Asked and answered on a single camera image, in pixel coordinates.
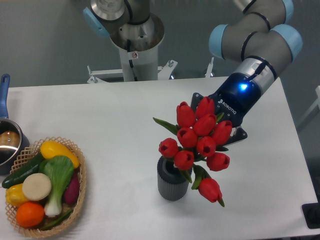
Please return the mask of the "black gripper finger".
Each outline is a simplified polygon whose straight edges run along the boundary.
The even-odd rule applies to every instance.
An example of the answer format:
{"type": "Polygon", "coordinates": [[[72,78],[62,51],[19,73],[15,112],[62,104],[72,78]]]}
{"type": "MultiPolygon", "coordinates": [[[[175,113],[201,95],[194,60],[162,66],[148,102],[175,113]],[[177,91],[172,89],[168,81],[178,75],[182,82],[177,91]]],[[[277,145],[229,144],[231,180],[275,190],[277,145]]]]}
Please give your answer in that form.
{"type": "Polygon", "coordinates": [[[241,142],[248,137],[247,132],[242,128],[242,126],[237,126],[234,129],[233,134],[229,137],[227,142],[223,145],[224,147],[241,142]]]}
{"type": "Polygon", "coordinates": [[[192,98],[191,98],[190,107],[194,113],[196,112],[197,107],[203,98],[204,98],[204,96],[201,95],[200,93],[198,93],[198,92],[193,93],[192,98]]]}

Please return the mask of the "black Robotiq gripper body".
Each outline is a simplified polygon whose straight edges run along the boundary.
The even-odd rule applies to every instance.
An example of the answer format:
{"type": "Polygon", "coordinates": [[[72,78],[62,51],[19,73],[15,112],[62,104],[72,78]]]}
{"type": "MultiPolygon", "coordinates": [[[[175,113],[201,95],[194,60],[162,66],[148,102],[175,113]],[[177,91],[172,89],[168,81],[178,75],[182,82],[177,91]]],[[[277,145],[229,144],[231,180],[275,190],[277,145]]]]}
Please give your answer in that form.
{"type": "Polygon", "coordinates": [[[232,73],[208,96],[215,103],[215,114],[223,113],[222,119],[231,121],[234,128],[242,124],[244,116],[262,96],[260,87],[253,81],[256,76],[232,73]]]}

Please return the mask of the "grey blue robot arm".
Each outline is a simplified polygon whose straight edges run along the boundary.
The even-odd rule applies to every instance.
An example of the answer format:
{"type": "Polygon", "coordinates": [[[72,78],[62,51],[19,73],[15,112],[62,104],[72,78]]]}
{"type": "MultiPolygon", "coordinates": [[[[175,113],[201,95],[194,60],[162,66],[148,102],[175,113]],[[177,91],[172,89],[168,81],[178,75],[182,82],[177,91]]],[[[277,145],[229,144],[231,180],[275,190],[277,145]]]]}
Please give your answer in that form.
{"type": "MultiPolygon", "coordinates": [[[[287,24],[294,13],[292,1],[242,0],[240,5],[243,19],[216,26],[208,40],[214,58],[240,62],[210,95],[216,113],[235,129],[228,144],[247,138],[241,126],[244,116],[303,47],[299,32],[287,24]]],[[[158,65],[165,29],[148,0],[93,0],[83,17],[98,36],[111,39],[118,48],[126,82],[170,78],[176,62],[158,65]]]]}

